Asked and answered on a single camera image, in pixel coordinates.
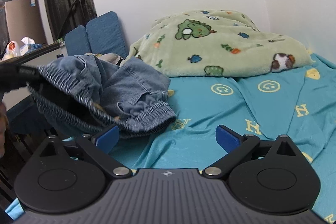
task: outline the gray ribbed plate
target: gray ribbed plate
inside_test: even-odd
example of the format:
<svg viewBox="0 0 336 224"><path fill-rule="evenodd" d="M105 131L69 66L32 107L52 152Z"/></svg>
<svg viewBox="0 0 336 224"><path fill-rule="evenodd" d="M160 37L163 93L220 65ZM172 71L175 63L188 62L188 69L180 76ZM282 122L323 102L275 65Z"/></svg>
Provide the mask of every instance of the gray ribbed plate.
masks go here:
<svg viewBox="0 0 336 224"><path fill-rule="evenodd" d="M66 215L27 211L15 224L315 224L313 212L274 216L238 203L221 180L197 169L140 169L115 180L91 206Z"/></svg>

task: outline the hand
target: hand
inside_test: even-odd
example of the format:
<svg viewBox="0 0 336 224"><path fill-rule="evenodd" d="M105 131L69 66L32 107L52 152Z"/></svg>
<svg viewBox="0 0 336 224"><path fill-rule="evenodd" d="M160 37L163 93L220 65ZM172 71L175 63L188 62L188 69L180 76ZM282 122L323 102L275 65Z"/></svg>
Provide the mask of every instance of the hand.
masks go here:
<svg viewBox="0 0 336 224"><path fill-rule="evenodd" d="M6 117L6 106L4 103L0 104L0 158L5 154L5 131L8 126Z"/></svg>

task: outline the teal bed sheet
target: teal bed sheet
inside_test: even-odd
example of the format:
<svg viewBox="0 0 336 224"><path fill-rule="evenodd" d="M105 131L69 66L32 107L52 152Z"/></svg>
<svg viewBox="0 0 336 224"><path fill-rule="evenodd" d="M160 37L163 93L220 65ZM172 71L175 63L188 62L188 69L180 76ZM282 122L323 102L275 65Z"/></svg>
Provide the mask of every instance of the teal bed sheet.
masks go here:
<svg viewBox="0 0 336 224"><path fill-rule="evenodd" d="M215 129L223 124L262 140L288 134L321 180L314 211L336 219L336 70L312 55L312 66L248 78L175 77L169 104L177 121L162 134L120 140L110 155L131 169L204 169L226 152ZM20 205L7 209L15 218Z"/></svg>

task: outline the blue gripper pad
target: blue gripper pad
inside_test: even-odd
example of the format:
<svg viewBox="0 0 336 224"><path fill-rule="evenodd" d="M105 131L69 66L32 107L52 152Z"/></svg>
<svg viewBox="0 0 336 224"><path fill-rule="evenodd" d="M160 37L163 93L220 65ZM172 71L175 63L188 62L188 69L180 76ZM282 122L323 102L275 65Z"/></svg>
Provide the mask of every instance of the blue gripper pad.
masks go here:
<svg viewBox="0 0 336 224"><path fill-rule="evenodd" d="M113 126L105 133L96 134L91 138L91 141L104 153L108 154L119 140L119 128Z"/></svg>
<svg viewBox="0 0 336 224"><path fill-rule="evenodd" d="M227 153L241 145L243 139L243 136L226 126L218 126L216 128L216 141Z"/></svg>

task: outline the green blanket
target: green blanket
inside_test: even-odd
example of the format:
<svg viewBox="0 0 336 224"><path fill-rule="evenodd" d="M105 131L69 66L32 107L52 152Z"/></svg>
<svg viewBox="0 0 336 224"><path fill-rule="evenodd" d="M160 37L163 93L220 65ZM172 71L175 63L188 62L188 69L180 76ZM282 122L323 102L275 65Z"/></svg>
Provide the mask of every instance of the green blanket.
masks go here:
<svg viewBox="0 0 336 224"><path fill-rule="evenodd" d="M130 47L167 76L254 76L311 65L305 47L286 35L260 32L247 15L193 10L155 21Z"/></svg>

